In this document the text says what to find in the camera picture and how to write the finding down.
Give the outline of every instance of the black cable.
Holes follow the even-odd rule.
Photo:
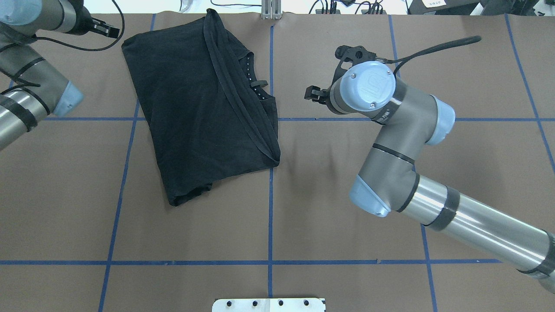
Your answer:
[[[11,48],[15,48],[17,47],[19,44],[17,43],[10,43],[7,46],[3,46],[2,48],[0,48],[0,53],[6,51],[7,49],[11,49]]]
[[[15,81],[15,82],[19,81],[19,82],[21,82],[21,83],[27,84],[29,87],[40,87],[40,86],[41,86],[40,84],[32,83],[32,82],[29,82],[29,81],[27,81],[27,80],[25,80],[25,79],[22,79],[22,78],[20,78],[20,77],[16,77],[16,76],[14,76],[14,75],[11,75],[10,73],[6,72],[6,71],[5,71],[4,69],[2,69],[2,68],[0,68],[0,73],[3,73],[4,75],[8,76],[9,79],[11,79],[11,80],[13,80],[13,81]]]
[[[480,40],[482,40],[482,37],[472,36],[472,37],[467,37],[467,38],[462,38],[462,39],[458,39],[458,40],[449,41],[449,42],[446,42],[446,43],[441,43],[441,44],[438,44],[436,46],[433,46],[433,47],[424,49],[422,51],[416,52],[415,54],[413,54],[411,56],[403,57],[403,58],[400,58],[400,59],[395,59],[395,60],[392,60],[392,61],[387,60],[386,64],[393,64],[393,63],[400,62],[399,65],[397,65],[397,67],[395,67],[395,70],[393,71],[393,75],[396,75],[397,72],[399,71],[399,69],[401,68],[401,66],[405,65],[408,61],[412,60],[415,57],[430,54],[430,53],[433,53],[433,52],[438,52],[438,51],[445,50],[445,49],[466,46],[467,44],[476,43]]]
[[[374,9],[376,8],[376,5],[377,5],[377,1],[374,1],[372,6],[369,6],[368,11],[366,11],[365,14],[374,14]]]
[[[48,37],[37,37],[36,40],[51,41],[51,42],[58,43],[58,44],[61,44],[61,45],[63,45],[63,46],[66,46],[66,47],[68,47],[68,48],[73,48],[73,49],[77,49],[77,50],[81,50],[81,51],[88,51],[88,52],[96,52],[96,51],[104,51],[104,50],[107,50],[107,49],[113,47],[116,43],[118,43],[119,40],[123,37],[123,33],[125,32],[125,19],[123,18],[123,12],[122,12],[122,10],[119,8],[119,6],[118,6],[118,4],[115,2],[115,0],[112,0],[112,2],[114,3],[115,7],[118,9],[119,15],[122,17],[122,31],[119,33],[118,38],[117,38],[114,42],[112,42],[111,44],[105,46],[104,48],[88,49],[88,48],[76,47],[76,46],[74,46],[74,45],[72,45],[72,44],[65,43],[65,42],[61,42],[61,41],[58,41],[58,40],[56,40],[56,39],[52,39],[52,38],[48,38]]]
[[[382,11],[384,10],[384,7],[381,6],[381,3],[383,1],[384,0],[381,0],[381,1],[378,2],[378,0],[376,0],[374,2],[374,5],[372,6],[372,12],[370,14],[380,14],[380,10],[382,10]]]
[[[372,5],[370,1],[362,1],[361,3],[359,3],[359,6],[356,8],[355,14],[359,12],[359,9],[363,4],[368,4],[368,9],[370,9],[370,6]]]
[[[36,84],[36,83],[22,83],[22,84],[14,85],[13,87],[2,91],[2,93],[0,93],[0,94],[1,95],[6,95],[7,93],[9,93],[11,91],[14,91],[15,89],[22,88],[22,87],[40,87],[40,86],[41,86],[40,84]]]
[[[210,3],[214,6],[218,7],[230,7],[230,6],[244,6],[244,7],[261,7],[261,4],[242,4],[242,3],[233,3],[233,4],[216,4],[213,0],[210,0]]]
[[[309,14],[312,13],[312,9],[314,9],[314,6],[315,6],[318,2],[322,3],[322,12],[324,12],[324,3],[323,3],[323,1],[322,1],[322,0],[316,0],[316,1],[314,1],[314,3],[312,4],[312,6],[310,7]]]

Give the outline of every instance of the folded black shirt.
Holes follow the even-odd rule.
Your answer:
[[[123,54],[171,205],[212,182],[279,164],[275,98],[216,11],[127,39]]]

